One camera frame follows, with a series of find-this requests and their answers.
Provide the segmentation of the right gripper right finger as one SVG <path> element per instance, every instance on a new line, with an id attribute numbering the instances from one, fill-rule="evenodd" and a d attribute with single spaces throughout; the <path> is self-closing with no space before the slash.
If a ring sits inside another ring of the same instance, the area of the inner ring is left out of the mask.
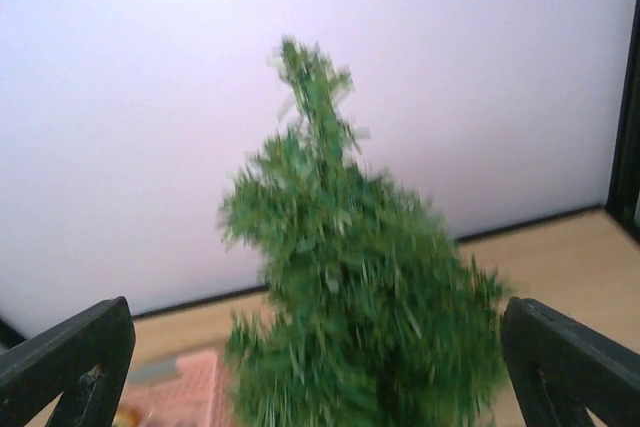
<path id="1" fill-rule="evenodd" d="M 525 425 L 639 424 L 639 354 L 532 298 L 509 299 L 503 358 Z"/>

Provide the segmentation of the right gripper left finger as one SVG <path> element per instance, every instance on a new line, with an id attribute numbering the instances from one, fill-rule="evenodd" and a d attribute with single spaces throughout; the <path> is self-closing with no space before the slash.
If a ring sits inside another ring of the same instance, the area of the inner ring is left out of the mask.
<path id="1" fill-rule="evenodd" d="M 128 302 L 107 299 L 1 355 L 1 424 L 110 426 L 136 342 Z"/>

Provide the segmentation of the pink plastic basket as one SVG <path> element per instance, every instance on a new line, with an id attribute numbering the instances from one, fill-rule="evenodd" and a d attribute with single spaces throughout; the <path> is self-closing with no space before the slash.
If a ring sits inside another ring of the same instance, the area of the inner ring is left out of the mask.
<path id="1" fill-rule="evenodd" d="M 140 426 L 233 426 L 228 383 L 218 350 L 177 355 L 131 371 L 117 410 L 138 411 Z"/>

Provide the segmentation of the small green christmas tree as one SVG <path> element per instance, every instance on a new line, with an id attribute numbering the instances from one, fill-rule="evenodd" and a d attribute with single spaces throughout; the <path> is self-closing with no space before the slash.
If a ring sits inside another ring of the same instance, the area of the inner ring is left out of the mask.
<path id="1" fill-rule="evenodd" d="M 242 426 L 473 426 L 504 378 L 509 284 L 464 257 L 441 218 L 356 161 L 352 87 L 316 46 L 275 58 L 297 117 L 267 138 L 220 206 L 226 241 L 256 248 L 269 320 L 226 343 Z"/>

